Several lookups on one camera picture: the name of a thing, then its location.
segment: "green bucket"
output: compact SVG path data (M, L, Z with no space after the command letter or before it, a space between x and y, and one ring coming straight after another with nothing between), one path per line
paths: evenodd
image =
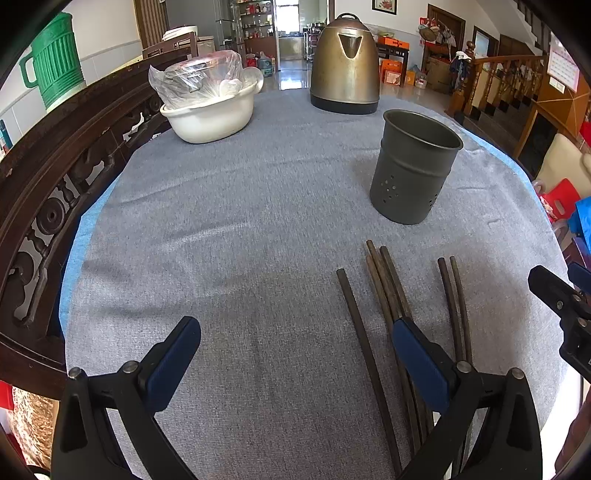
M29 80L25 65L31 58L37 78L35 82ZM72 16L62 12L51 20L35 37L31 44L31 53L23 57L19 65L26 87L39 87L46 108L83 83L84 75L76 50Z

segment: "calendar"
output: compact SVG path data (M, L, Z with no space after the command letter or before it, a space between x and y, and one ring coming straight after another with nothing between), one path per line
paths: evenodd
M550 59L548 60L548 73L560 83L566 85L573 92L577 92L579 86L579 68L566 51L560 40L551 34Z

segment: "gray metal cup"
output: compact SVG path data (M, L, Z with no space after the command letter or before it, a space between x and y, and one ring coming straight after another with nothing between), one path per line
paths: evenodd
M431 211L462 139L441 122L420 113L388 110L369 198L387 219L421 223Z

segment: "beige chair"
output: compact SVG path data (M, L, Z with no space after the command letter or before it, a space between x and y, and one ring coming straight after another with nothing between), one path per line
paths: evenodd
M591 155L582 154L568 138L556 134L533 183L536 189L550 192L562 179L569 179L581 198L591 197Z

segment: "white plastic basin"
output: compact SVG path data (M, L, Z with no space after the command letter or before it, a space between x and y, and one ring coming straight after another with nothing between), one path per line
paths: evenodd
M248 124L254 108L255 93L260 92L261 88L262 82L253 83L234 97L218 97L211 102L177 109L162 106L160 112L185 142L215 142L235 134Z

